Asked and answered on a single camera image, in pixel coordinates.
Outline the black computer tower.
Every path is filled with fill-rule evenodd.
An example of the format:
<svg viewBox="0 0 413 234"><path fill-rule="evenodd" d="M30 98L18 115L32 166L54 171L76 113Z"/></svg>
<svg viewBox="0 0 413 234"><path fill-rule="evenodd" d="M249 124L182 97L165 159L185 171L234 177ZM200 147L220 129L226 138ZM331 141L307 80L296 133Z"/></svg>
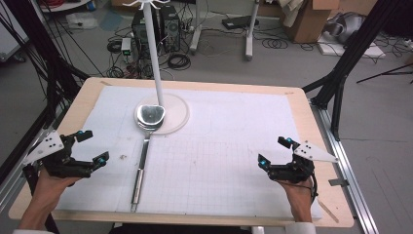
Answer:
<svg viewBox="0 0 413 234"><path fill-rule="evenodd" d="M150 50L147 39L145 18L142 11L137 10L134 14L131 28L138 51L148 58L150 55Z"/></svg>
<svg viewBox="0 0 413 234"><path fill-rule="evenodd" d="M180 50L180 19L173 6L165 5L160 10L160 27L166 52Z"/></svg>

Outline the person's dark clothing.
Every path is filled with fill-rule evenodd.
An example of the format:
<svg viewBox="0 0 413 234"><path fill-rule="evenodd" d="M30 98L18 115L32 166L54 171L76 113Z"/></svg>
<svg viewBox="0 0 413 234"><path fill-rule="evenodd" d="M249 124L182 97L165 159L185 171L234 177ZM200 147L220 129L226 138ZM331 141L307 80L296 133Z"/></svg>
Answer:
<svg viewBox="0 0 413 234"><path fill-rule="evenodd" d="M234 226L124 223L108 234L252 234Z"/></svg>

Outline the person's right hand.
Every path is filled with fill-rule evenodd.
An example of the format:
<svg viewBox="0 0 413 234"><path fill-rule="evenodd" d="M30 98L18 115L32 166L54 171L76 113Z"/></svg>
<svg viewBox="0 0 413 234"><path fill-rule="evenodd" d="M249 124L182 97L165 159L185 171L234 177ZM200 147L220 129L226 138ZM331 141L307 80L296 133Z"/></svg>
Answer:
<svg viewBox="0 0 413 234"><path fill-rule="evenodd" d="M294 215L310 215L312 206L312 182L307 179L298 183L287 180L280 181L284 189L291 211Z"/></svg>

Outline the black metal frame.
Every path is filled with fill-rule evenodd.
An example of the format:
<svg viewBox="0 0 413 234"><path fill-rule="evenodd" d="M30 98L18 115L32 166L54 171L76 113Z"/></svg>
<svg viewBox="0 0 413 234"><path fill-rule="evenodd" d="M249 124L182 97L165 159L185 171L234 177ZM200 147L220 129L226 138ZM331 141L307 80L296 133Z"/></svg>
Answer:
<svg viewBox="0 0 413 234"><path fill-rule="evenodd" d="M413 0L377 0L333 69L324 77L302 88L305 93L319 88L318 94L311 98L311 104L318 109L326 109L331 99L334 98L330 130L337 140L340 140L341 106L345 82L349 74L383 27L410 5L413 6Z"/></svg>
<svg viewBox="0 0 413 234"><path fill-rule="evenodd" d="M39 19L31 0L0 0L0 6L7 6L9 12L17 20L23 32L31 43L28 46L22 42L18 33L0 17L0 22L20 44L29 56L39 78L47 82L45 92L47 105L36 119L29 131L23 136L6 161L0 167L0 184L9 176L17 165L23 149L28 147L31 139L42 127L50 127L56 119L56 108L63 101L72 101L80 92L81 81L86 81L90 75L70 64L58 51L44 24Z"/></svg>

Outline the white round table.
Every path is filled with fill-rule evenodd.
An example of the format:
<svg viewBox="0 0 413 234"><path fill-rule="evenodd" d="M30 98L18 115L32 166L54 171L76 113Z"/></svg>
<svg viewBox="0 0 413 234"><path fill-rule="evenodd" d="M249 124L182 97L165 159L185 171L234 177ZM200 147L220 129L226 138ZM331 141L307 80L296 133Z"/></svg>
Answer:
<svg viewBox="0 0 413 234"><path fill-rule="evenodd" d="M42 4L39 2L39 7L40 9L46 13L46 12L62 12L62 11L68 11L72 10L78 7L86 6L91 0L80 0L79 2L70 2L69 0L65 0L61 5L59 6L47 6L46 4Z"/></svg>

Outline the metal spatula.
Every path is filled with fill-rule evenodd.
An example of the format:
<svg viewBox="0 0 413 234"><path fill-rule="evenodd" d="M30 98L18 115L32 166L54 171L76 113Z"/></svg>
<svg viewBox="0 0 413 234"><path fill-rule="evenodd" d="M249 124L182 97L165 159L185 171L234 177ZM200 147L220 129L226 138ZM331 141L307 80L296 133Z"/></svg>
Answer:
<svg viewBox="0 0 413 234"><path fill-rule="evenodd" d="M131 211L133 213L136 211L139 203L150 138L154 132L158 131L162 127L165 118L165 109L161 105L155 104L140 105L135 110L134 117L137 126L144 132L144 139L142 142L141 154L136 172L133 193L131 196Z"/></svg>

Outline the white desk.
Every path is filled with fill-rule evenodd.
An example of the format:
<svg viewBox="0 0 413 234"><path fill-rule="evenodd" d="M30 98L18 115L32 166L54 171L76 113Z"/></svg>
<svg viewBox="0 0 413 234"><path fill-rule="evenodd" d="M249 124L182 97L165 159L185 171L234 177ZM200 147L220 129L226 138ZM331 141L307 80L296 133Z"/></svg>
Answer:
<svg viewBox="0 0 413 234"><path fill-rule="evenodd" d="M202 33L202 23L201 23L201 2L202 0L196 0L196 15L195 15L195 29L193 32L191 44L189 47L190 52L194 55L197 52L200 36ZM257 18L260 0L253 0L254 5L252 8L249 27L246 31L245 36L245 58L247 60L252 60L253 56L253 30L255 25L255 20Z"/></svg>

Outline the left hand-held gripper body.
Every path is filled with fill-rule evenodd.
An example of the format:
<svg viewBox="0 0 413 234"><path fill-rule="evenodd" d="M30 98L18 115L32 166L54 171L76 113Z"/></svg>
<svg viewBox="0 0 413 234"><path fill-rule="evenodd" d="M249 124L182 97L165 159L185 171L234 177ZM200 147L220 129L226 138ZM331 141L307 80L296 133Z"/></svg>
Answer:
<svg viewBox="0 0 413 234"><path fill-rule="evenodd" d="M53 130L38 141L24 157L23 174L31 194L34 194L38 181L38 170L33 166L34 163L43 166L50 176L60 178L91 176L94 170L93 162L77 161L71 156L72 147L75 142L78 142L76 133L65 136Z"/></svg>

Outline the white hook stand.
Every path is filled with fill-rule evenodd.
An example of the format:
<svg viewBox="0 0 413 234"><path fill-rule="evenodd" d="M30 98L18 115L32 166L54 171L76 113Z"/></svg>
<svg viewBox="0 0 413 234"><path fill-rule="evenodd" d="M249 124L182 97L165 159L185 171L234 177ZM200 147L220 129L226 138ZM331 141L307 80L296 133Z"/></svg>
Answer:
<svg viewBox="0 0 413 234"><path fill-rule="evenodd" d="M164 94L160 75L160 65L156 48L156 39L154 32L154 23L152 19L152 9L157 9L155 2L168 3L169 0L133 0L131 3L124 3L124 6L139 5L139 10L143 12L147 39L150 51L152 70L155 81L156 94L152 97L144 98L135 109L135 122L138 122L141 116L138 108L140 106L160 105L165 109L165 117L160 129L155 132L156 135L169 135L185 126L190 117L189 106L186 101L174 94Z"/></svg>

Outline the grey bag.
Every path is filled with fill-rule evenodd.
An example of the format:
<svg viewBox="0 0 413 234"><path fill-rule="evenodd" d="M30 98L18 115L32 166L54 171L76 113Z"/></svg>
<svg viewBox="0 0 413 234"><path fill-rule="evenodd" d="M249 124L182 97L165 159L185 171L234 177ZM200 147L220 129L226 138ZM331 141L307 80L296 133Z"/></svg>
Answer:
<svg viewBox="0 0 413 234"><path fill-rule="evenodd" d="M345 44L360 29L364 21L365 17L358 13L338 13L326 22L322 31L328 32L339 43Z"/></svg>

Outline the person's left hand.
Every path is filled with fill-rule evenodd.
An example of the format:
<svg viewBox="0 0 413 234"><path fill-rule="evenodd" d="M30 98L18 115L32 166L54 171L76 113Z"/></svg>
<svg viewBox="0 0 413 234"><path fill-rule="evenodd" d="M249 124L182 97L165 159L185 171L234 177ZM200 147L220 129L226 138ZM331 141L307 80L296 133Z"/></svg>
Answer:
<svg viewBox="0 0 413 234"><path fill-rule="evenodd" d="M32 203L39 209L45 211L52 211L64 190L80 180L79 177L60 178L49 175L43 169L39 173L39 178L32 196Z"/></svg>

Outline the aluminium rail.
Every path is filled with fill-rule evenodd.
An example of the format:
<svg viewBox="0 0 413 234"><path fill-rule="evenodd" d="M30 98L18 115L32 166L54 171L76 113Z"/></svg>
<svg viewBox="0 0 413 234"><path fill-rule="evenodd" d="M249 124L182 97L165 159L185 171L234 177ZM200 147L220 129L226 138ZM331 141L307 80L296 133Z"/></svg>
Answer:
<svg viewBox="0 0 413 234"><path fill-rule="evenodd" d="M348 155L341 140L337 140L330 130L331 117L327 110L311 106L313 114L318 121L321 134L325 138L327 149L338 158L336 165L339 178L342 180L341 187L344 189L346 198L350 201L350 209L354 220L363 234L379 234L376 222L364 199L358 185L357 177L353 171Z"/></svg>
<svg viewBox="0 0 413 234"><path fill-rule="evenodd" d="M41 128L35 132L30 128L0 166L0 214L9 205L16 191L20 190L20 185L24 183L22 159L52 130L53 128Z"/></svg>

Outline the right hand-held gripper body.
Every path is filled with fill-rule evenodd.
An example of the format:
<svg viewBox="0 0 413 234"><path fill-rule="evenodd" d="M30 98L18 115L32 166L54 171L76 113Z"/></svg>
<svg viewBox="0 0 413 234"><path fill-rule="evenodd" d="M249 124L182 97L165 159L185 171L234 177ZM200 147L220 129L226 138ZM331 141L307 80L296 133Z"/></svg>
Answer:
<svg viewBox="0 0 413 234"><path fill-rule="evenodd" d="M289 163L273 165L275 169L267 175L271 180L288 180L292 183L305 181L315 174L314 161L337 163L338 158L305 140L295 150L292 149Z"/></svg>

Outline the flat black box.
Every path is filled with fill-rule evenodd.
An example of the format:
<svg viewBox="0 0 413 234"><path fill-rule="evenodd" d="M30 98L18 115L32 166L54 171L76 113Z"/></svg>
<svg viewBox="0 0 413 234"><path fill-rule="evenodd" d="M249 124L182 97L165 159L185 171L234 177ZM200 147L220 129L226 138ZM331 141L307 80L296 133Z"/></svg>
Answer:
<svg viewBox="0 0 413 234"><path fill-rule="evenodd" d="M223 19L222 25L228 29L250 28L251 16Z"/></svg>

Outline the black tripod leg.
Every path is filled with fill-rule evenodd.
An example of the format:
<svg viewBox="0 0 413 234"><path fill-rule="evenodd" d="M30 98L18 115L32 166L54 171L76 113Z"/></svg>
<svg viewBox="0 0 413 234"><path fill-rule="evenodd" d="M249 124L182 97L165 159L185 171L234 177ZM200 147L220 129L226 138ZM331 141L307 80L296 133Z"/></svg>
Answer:
<svg viewBox="0 0 413 234"><path fill-rule="evenodd" d="M365 81L368 81L368 80L371 80L371 79L374 79L374 78L377 78L377 77L380 77L380 76L388 76L388 75L413 75L413 68L412 68L411 70L409 70L409 71L407 71L407 70L404 71L404 70L403 70L404 68L410 67L411 65L413 65L413 62L408 63L408 64L403 65L403 66L400 66L400 67L397 67L397 68L394 68L394 69L391 69L391 70L388 70L388 71L385 71L385 72L382 72L382 73L379 73L379 74L376 74L376 75L373 75L373 76L370 76L370 77L367 77L367 78L360 79L360 80L356 81L356 83L357 83L357 84L360 84L360 83L362 83L362 82L365 82Z"/></svg>

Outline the thin wooden stick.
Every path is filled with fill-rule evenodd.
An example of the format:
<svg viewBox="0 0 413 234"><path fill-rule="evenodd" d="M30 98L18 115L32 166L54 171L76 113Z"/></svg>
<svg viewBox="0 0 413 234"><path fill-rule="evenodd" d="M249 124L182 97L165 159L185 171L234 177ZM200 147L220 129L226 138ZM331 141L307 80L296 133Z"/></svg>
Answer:
<svg viewBox="0 0 413 234"><path fill-rule="evenodd" d="M320 207L336 222L339 223L338 217L326 206L326 204L318 199Z"/></svg>

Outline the large cardboard box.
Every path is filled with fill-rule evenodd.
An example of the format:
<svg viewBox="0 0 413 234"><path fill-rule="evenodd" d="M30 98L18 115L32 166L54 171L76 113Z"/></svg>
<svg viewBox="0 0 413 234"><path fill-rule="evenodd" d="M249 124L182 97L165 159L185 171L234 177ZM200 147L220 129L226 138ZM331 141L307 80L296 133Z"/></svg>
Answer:
<svg viewBox="0 0 413 234"><path fill-rule="evenodd" d="M314 43L332 10L340 0L278 0L282 7L281 22L288 38L296 43Z"/></svg>

